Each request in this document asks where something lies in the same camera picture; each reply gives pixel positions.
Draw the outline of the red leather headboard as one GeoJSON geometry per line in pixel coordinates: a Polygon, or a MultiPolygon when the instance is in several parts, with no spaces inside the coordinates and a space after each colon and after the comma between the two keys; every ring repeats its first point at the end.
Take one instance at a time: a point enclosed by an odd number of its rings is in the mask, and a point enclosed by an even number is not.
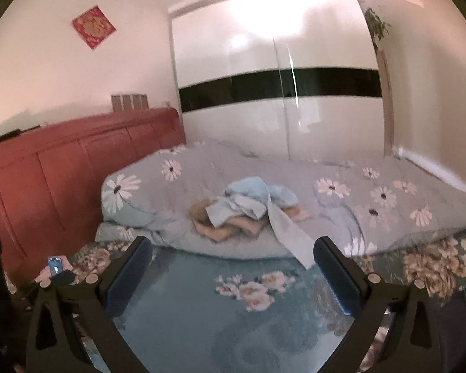
{"type": "Polygon", "coordinates": [[[179,114],[166,108],[68,120],[1,142],[0,238],[12,283],[94,241],[107,176],[184,141],[179,114]]]}

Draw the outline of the tan beige garment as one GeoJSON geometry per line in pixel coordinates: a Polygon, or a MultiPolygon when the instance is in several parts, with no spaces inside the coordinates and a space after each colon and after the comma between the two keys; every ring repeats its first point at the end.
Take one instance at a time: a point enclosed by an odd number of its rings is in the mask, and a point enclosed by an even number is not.
{"type": "Polygon", "coordinates": [[[213,242],[224,242],[238,234],[256,238],[269,224],[267,206],[246,196],[203,199],[188,215],[198,234],[213,242]]]}

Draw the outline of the grey wall switch panel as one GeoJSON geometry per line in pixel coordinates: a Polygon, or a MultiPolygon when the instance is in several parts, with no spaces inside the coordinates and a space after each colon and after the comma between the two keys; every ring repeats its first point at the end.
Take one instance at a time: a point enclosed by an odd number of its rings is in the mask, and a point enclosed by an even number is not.
{"type": "Polygon", "coordinates": [[[113,94],[111,103],[114,112],[149,108],[145,94],[113,94]]]}

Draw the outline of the light blue garment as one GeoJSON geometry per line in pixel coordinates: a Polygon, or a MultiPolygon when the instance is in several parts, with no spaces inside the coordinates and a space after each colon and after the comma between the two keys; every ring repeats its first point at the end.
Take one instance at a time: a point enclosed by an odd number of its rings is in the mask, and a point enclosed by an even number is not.
{"type": "Polygon", "coordinates": [[[214,227],[222,227],[235,216],[245,216],[252,221],[266,217],[277,241],[305,269],[311,269],[315,264],[311,255],[314,240],[280,208],[297,204],[296,194],[283,185],[267,185],[259,177],[248,177],[230,183],[225,193],[206,207],[206,212],[214,227]]]}

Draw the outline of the white wardrobe black stripe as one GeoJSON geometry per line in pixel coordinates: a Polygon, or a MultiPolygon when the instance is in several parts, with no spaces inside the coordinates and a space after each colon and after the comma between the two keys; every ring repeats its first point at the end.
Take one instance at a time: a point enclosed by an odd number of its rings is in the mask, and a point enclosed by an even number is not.
{"type": "Polygon", "coordinates": [[[358,0],[226,0],[171,23],[188,140],[283,158],[377,158],[378,63],[358,0]]]}

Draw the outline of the green potted plant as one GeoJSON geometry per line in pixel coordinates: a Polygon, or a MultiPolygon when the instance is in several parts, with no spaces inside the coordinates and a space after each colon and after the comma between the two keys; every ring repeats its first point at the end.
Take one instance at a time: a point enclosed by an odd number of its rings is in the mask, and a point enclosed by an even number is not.
{"type": "Polygon", "coordinates": [[[391,25],[382,20],[372,8],[366,8],[366,10],[363,11],[363,16],[372,39],[374,49],[375,51],[378,51],[377,42],[389,34],[389,28],[391,28],[391,25]]]}

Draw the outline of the grey daisy print quilt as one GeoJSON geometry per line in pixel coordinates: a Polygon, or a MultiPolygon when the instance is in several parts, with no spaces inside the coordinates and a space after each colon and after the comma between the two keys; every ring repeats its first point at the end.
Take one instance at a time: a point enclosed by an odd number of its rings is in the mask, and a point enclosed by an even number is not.
{"type": "Polygon", "coordinates": [[[350,257],[466,229],[466,193],[408,161],[290,161],[216,140],[162,149],[114,172],[101,199],[97,241],[141,236],[224,259],[309,265],[323,236],[350,257]]]}

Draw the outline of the red square wall decoration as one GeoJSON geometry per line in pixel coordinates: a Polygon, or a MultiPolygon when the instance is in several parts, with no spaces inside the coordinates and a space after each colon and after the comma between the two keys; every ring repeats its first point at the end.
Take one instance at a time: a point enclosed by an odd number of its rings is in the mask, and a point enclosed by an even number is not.
{"type": "Polygon", "coordinates": [[[116,31],[114,25],[97,5],[73,19],[71,24],[92,50],[116,31]]]}

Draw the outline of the pink knitted cloth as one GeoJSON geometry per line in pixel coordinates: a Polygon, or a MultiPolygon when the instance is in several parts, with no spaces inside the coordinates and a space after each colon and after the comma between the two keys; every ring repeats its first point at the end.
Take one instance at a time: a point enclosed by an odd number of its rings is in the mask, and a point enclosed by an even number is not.
{"type": "MultiPolygon", "coordinates": [[[[73,266],[71,264],[67,264],[64,267],[64,270],[73,270],[73,266]]],[[[45,266],[39,273],[39,275],[34,279],[36,283],[40,283],[44,279],[51,278],[51,272],[48,266],[45,266]]]]}

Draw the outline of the smartphone with lit screen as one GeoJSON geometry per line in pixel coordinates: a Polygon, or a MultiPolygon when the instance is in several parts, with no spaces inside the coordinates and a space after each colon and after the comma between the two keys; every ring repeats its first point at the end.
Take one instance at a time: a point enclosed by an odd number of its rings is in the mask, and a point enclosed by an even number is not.
{"type": "Polygon", "coordinates": [[[48,258],[48,269],[51,276],[56,276],[65,271],[63,258],[53,256],[48,258]]]}

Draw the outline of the teal floral bed sheet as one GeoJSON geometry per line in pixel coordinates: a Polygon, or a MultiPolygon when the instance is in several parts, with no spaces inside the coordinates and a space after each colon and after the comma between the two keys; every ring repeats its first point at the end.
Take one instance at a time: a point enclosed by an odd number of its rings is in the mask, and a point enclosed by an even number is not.
{"type": "MultiPolygon", "coordinates": [[[[70,259],[77,281],[102,273],[129,242],[92,242],[70,259]]],[[[294,259],[235,261],[156,248],[118,331],[149,372],[317,372],[353,319],[318,268],[294,259]]],[[[444,305],[466,286],[466,230],[358,256],[387,283],[421,279],[444,305]]]]}

